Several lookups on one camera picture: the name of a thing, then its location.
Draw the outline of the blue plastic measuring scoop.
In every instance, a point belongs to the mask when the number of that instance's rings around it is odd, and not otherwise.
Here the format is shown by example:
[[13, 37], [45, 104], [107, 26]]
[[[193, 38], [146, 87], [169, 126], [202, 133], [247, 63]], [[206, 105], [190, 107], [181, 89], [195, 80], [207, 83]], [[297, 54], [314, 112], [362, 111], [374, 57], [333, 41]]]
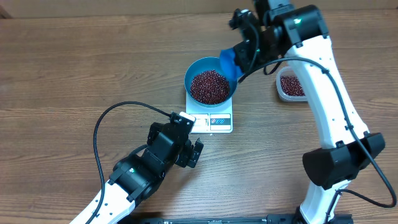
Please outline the blue plastic measuring scoop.
[[219, 59], [220, 67], [228, 79], [237, 81], [239, 77], [243, 76], [241, 68], [235, 62], [236, 53], [233, 48], [222, 50]]

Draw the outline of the red adzuki beans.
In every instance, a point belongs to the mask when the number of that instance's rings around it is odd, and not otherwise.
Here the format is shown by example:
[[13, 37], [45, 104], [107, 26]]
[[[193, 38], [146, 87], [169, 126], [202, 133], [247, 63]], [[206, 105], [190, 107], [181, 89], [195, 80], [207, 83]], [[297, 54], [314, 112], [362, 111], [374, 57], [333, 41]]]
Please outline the red adzuki beans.
[[194, 76], [190, 84], [190, 94], [194, 100], [216, 105], [226, 101], [234, 92], [228, 79], [216, 70], [207, 70]]

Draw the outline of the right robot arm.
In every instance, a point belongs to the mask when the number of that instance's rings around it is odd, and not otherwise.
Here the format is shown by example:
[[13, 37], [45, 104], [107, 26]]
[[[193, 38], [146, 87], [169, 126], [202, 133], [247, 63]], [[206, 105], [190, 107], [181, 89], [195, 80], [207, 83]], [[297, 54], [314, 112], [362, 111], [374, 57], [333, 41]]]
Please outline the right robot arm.
[[334, 213], [349, 183], [384, 149], [381, 134], [371, 133], [357, 114], [341, 79], [329, 30], [320, 10], [295, 8], [289, 1], [256, 1], [255, 10], [234, 11], [229, 26], [243, 41], [233, 47], [223, 68], [244, 80], [268, 65], [287, 62], [313, 112], [320, 148], [303, 155], [310, 179], [293, 223], [351, 223]]

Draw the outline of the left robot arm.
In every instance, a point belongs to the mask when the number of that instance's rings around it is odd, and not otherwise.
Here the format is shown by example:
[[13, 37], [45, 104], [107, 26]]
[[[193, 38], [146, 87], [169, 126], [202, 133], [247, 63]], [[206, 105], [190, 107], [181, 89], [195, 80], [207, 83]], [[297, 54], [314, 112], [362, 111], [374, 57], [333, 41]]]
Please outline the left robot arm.
[[167, 124], [153, 123], [144, 153], [132, 152], [121, 159], [104, 190], [71, 224], [117, 223], [158, 190], [173, 165], [194, 168], [203, 149], [199, 139], [195, 143], [188, 139], [194, 123], [180, 116]]

